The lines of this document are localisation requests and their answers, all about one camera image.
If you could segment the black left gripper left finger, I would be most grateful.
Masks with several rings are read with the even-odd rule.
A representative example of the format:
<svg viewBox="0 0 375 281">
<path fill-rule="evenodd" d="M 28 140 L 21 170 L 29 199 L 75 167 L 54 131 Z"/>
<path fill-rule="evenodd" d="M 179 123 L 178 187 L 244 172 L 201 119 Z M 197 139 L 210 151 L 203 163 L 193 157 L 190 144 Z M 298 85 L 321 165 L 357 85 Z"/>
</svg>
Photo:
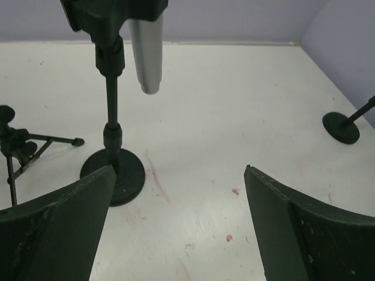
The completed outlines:
<svg viewBox="0 0 375 281">
<path fill-rule="evenodd" d="M 89 280 L 115 180 L 104 166 L 1 210 L 1 280 Z"/>
</svg>

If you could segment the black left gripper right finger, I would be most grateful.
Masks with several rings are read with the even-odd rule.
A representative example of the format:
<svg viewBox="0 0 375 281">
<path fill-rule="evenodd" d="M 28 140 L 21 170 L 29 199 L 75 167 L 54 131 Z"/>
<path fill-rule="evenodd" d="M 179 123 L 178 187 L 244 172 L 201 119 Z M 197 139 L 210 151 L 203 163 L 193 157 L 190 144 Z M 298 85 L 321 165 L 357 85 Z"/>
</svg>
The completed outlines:
<svg viewBox="0 0 375 281">
<path fill-rule="evenodd" d="M 267 280 L 374 280 L 374 217 L 324 203 L 250 165 L 244 181 Z"/>
</svg>

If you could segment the black tripod shock-mount stand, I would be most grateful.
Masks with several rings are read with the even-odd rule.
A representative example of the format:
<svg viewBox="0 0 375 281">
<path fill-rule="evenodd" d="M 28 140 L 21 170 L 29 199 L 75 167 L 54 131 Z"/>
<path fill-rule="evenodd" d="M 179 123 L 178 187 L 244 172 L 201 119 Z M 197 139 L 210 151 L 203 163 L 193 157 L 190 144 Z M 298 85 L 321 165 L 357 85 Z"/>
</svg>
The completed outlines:
<svg viewBox="0 0 375 281">
<path fill-rule="evenodd" d="M 9 126 L 15 111 L 7 105 L 1 105 L 1 153 L 6 158 L 11 203 L 16 206 L 17 195 L 15 180 L 22 175 L 42 153 L 54 142 L 68 143 L 74 147 L 84 145 L 82 138 L 60 138 L 56 136 L 31 134 L 27 129 L 15 129 Z"/>
</svg>

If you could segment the black round-base mic stand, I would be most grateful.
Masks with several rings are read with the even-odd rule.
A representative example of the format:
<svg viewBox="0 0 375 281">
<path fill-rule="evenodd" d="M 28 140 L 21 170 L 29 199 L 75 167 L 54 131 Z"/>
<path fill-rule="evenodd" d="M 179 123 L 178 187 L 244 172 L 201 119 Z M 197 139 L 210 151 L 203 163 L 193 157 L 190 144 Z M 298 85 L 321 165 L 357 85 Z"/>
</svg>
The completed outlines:
<svg viewBox="0 0 375 281">
<path fill-rule="evenodd" d="M 104 149 L 83 164 L 80 177 L 110 165 L 116 173 L 110 205 L 124 205 L 135 199 L 145 184 L 145 168 L 139 157 L 122 148 L 118 121 L 118 78 L 125 69 L 124 41 L 120 30 L 131 19 L 153 22 L 163 16 L 167 1 L 62 1 L 67 21 L 75 32 L 84 31 L 95 45 L 96 68 L 105 77 L 107 123 Z"/>
<path fill-rule="evenodd" d="M 329 112 L 322 118 L 323 127 L 331 137 L 340 143 L 353 145 L 360 138 L 360 131 L 354 122 L 373 107 L 374 96 L 350 117 L 339 112 Z"/>
</svg>

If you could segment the silver microphone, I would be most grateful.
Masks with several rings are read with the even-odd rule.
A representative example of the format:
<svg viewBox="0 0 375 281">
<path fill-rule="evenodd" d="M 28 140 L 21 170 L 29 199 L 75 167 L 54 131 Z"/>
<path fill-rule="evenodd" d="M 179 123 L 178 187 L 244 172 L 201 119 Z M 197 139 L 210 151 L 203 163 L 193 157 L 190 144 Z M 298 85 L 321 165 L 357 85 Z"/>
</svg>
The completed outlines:
<svg viewBox="0 0 375 281">
<path fill-rule="evenodd" d="M 131 19 L 129 31 L 141 90 L 155 94 L 162 81 L 163 16 L 153 22 Z"/>
</svg>

